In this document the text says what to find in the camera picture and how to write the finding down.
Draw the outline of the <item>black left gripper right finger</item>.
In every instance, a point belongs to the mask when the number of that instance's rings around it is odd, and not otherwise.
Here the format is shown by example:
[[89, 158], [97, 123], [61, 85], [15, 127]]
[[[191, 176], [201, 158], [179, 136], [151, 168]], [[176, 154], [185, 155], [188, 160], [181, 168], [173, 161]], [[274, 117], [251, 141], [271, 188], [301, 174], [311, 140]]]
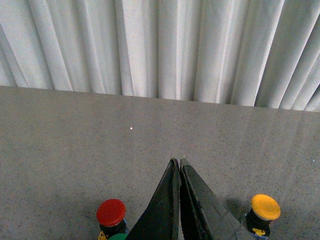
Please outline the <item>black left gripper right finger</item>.
[[185, 159], [180, 160], [180, 220], [185, 240], [252, 240]]

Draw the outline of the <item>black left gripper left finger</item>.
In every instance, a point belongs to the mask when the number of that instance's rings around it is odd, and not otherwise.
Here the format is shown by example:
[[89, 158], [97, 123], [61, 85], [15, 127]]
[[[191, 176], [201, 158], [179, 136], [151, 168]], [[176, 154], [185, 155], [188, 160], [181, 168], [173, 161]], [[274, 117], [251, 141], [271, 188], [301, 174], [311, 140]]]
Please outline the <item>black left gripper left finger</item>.
[[177, 159], [170, 159], [162, 178], [127, 240], [177, 240], [181, 177]]

